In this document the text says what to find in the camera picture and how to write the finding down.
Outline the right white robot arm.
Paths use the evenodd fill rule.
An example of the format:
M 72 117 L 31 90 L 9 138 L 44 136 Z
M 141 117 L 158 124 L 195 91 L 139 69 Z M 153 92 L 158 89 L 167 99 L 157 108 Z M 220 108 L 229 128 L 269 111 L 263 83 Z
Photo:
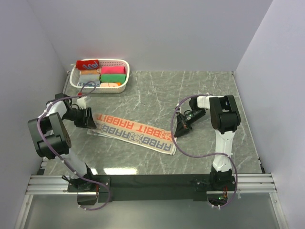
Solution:
M 210 112 L 211 125 L 215 131 L 215 152 L 203 155 L 203 157 L 214 156 L 210 178 L 210 186 L 214 190 L 221 190 L 226 185 L 226 178 L 231 176 L 236 166 L 232 160 L 232 147 L 235 132 L 241 123 L 238 107 L 233 95 L 192 95 L 181 100 L 175 107 L 171 118 L 171 137 L 174 145 L 184 155 L 190 155 L 179 148 L 176 139 L 189 133 L 191 125 Z

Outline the red blue cat towel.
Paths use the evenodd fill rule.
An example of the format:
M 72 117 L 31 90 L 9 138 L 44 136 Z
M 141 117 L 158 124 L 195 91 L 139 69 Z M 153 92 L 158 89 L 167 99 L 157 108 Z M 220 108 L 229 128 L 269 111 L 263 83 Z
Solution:
M 76 68 L 78 70 L 96 70 L 100 67 L 98 60 L 78 60 Z

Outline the white printed towel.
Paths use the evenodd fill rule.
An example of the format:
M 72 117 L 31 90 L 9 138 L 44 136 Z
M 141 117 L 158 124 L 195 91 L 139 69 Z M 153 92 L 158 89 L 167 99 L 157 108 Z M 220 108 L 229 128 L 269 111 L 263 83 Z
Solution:
M 167 155 L 176 152 L 170 131 L 100 113 L 94 113 L 93 120 L 97 128 L 88 130 L 89 135 L 121 140 Z

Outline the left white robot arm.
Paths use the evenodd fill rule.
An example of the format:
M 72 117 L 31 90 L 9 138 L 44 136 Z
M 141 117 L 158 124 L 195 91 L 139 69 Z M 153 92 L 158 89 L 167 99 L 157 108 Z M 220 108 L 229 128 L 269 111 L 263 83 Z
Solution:
M 86 106 L 87 99 L 87 96 L 78 97 L 73 107 L 71 97 L 57 94 L 46 103 L 39 117 L 28 121 L 28 128 L 37 154 L 62 162 L 70 170 L 70 182 L 89 192 L 95 188 L 96 180 L 91 169 L 72 152 L 71 138 L 63 123 L 69 120 L 76 127 L 96 129 L 92 109 Z

